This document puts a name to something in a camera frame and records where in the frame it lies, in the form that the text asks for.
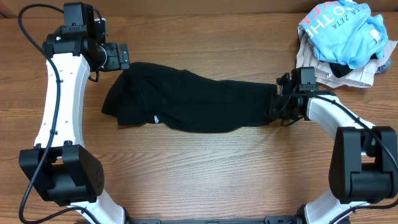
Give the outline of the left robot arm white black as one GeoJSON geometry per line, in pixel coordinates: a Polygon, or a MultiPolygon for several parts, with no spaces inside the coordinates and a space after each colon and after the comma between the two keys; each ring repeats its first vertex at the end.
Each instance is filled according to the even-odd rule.
{"type": "Polygon", "coordinates": [[[86,150],[82,132],[86,84],[97,82],[100,72],[127,69],[127,45],[106,41],[106,20],[91,5],[70,2],[61,12],[64,25],[38,47],[48,76],[44,115],[33,148],[19,154],[19,165],[28,190],[56,203],[62,213],[76,211],[88,223],[131,223],[105,190],[103,166],[86,150]]]}

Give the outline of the black t-shirt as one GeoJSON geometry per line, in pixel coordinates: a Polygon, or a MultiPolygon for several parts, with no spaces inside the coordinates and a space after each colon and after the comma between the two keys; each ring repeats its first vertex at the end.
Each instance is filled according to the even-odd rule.
{"type": "Polygon", "coordinates": [[[277,86],[211,80],[188,70],[134,62],[106,95],[102,112],[120,126],[164,123],[190,133],[227,133],[266,126],[277,86]]]}

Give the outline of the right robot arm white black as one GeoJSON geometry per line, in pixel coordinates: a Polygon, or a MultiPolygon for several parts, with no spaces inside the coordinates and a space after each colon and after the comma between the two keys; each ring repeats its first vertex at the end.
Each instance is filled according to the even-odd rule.
{"type": "Polygon", "coordinates": [[[300,67],[276,81],[280,92],[271,99],[266,115],[281,126],[300,119],[317,123],[334,140],[328,173],[329,188],[302,205],[295,215],[267,216],[265,223],[349,223],[357,210],[386,210],[397,202],[397,134],[376,126],[342,104],[330,90],[321,90],[313,67],[300,67]]]}

